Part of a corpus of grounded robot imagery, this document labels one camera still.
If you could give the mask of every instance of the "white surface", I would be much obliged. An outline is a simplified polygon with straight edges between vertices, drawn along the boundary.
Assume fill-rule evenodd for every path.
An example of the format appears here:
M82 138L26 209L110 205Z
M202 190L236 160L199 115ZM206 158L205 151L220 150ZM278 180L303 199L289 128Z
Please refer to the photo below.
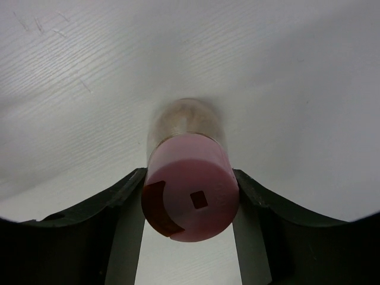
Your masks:
M42 219L144 166L147 119L182 97L220 109L232 165L267 188L338 219L378 211L379 15L378 0L2 0L0 216Z

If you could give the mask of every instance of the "transparent bottle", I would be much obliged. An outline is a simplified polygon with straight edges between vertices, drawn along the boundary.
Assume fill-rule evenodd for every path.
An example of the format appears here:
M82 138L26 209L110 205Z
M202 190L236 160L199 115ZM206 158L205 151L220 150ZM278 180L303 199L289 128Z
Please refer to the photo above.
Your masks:
M159 233L196 242L222 232L235 217L239 187L224 131L205 103L182 99L154 118L147 140L142 210Z

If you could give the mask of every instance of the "pink object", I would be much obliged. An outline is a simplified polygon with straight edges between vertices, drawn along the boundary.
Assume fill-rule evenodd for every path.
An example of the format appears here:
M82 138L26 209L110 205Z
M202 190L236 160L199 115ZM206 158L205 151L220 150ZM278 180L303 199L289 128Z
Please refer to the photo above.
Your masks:
M186 107L194 107L194 103L196 110L200 104L195 100L180 103ZM142 209L147 221L161 234L181 242L209 239L228 227L238 207L238 183L217 141L203 134L182 132L164 140L152 152Z

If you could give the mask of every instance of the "cylindrical object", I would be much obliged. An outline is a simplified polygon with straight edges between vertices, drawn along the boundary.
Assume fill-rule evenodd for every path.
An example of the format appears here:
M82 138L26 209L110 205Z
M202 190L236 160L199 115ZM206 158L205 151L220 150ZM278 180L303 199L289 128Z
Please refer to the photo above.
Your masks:
M154 120L147 143L142 210L159 233L196 242L222 232L235 217L239 187L223 128L211 108L178 100Z

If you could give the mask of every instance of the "scratch mark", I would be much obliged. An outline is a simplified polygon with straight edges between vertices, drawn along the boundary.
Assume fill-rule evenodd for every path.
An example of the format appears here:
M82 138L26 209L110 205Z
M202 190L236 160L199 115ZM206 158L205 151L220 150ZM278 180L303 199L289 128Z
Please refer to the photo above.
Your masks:
M89 89L89 87L86 85L86 83L84 83L82 79L80 79L80 81L82 82L84 88L86 88L88 90L88 92L92 93L92 91Z
M28 25L22 20L21 18L18 18L16 15L16 12L13 12L14 16L16 17L17 21L24 27L25 31L29 31Z
M63 19L66 20L66 22L70 22L70 19L68 17L66 17L63 13L57 11L58 15L60 15Z
M40 20L38 20L38 18L35 17L35 18L34 18L34 21L36 22L36 25L37 25L38 29L40 30L41 34L43 34L43 33L44 33L44 29L43 29L43 27L41 26Z
M309 249L311 251L311 255L313 256L313 259L316 260L316 257L315 257L315 254L314 254L314 251L313 249L311 248L311 245L309 244Z
M61 37L67 38L66 34L60 30L53 29L53 32L59 34Z

